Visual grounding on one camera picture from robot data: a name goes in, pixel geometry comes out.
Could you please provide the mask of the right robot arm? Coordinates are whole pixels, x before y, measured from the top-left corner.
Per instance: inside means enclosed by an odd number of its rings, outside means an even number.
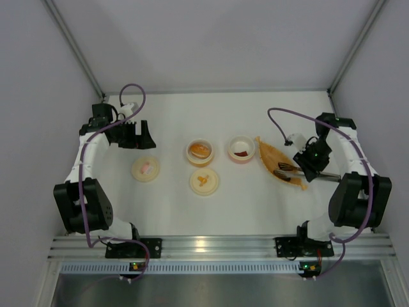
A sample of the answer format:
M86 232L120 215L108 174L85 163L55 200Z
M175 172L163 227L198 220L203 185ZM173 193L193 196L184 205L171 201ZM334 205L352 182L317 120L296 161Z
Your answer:
M322 113L314 121L314 137L306 139L300 133L289 136L288 141L297 149L293 159L308 182L325 179L325 168L335 161L338 186L327 212L298 226L297 235L303 241L332 239L340 243L339 236L354 228L357 232L351 237L355 239L366 228L380 225L392 182L370 165L352 119Z

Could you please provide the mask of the orange bread roll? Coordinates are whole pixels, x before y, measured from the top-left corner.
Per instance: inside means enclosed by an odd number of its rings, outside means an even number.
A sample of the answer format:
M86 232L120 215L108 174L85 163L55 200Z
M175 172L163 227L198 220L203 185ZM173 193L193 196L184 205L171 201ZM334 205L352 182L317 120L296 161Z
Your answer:
M195 143L190 146L190 152L194 157L197 157L198 159L207 159L212 151L203 144Z

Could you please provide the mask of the metal tongs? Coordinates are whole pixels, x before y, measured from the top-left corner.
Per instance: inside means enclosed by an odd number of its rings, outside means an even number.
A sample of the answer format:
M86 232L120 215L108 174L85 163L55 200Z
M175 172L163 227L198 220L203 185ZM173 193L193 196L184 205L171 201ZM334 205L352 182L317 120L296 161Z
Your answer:
M296 167L296 166L292 166L288 163L284 163L284 162L279 162L278 163L278 168L279 170L281 170L283 173L285 173L287 176L289 176L290 178L302 178L304 177L308 182L311 182L314 179L320 179L320 180L326 180L326 181L331 181L331 182L340 182L341 181L341 176L340 175L336 175L333 173L318 173L318 174L312 174L310 175L306 175L302 168Z

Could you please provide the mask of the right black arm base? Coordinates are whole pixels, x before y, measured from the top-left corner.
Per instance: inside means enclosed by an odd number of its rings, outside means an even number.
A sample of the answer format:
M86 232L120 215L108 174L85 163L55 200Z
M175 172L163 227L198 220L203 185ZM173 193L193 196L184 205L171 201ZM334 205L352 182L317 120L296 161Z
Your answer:
M330 241L318 241L301 237L276 237L274 241L279 258L334 256Z

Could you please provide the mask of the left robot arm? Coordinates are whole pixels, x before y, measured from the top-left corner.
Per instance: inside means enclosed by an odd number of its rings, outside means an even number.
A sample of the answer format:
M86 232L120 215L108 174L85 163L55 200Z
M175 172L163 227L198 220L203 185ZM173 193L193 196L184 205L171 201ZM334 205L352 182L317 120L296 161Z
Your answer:
M110 104L94 104L92 117L79 130L79 149L71 171L53 195L68 233L96 233L114 242L140 239L137 228L115 217L111 202L98 181L103 159L112 144L125 149L156 147L148 123L137 125L132 118L141 110L135 103L116 109Z

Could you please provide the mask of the red sausage piece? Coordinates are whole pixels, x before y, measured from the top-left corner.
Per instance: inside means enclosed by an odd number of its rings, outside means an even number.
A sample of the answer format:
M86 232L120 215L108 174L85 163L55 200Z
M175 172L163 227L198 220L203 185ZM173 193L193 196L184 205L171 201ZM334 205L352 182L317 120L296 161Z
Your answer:
M242 151L242 152L235 152L234 155L238 157L247 157L249 154L247 153L247 151Z

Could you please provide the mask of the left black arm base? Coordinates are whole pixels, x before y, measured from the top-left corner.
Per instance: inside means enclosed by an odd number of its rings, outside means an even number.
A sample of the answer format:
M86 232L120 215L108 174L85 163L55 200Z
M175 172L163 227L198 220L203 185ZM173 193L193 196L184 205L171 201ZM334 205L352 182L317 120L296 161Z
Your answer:
M161 258L162 239L161 238L142 238L140 240L149 253L150 258ZM107 243L105 244L105 258L107 259L131 259L144 258L147 256L146 250L140 245L131 242Z

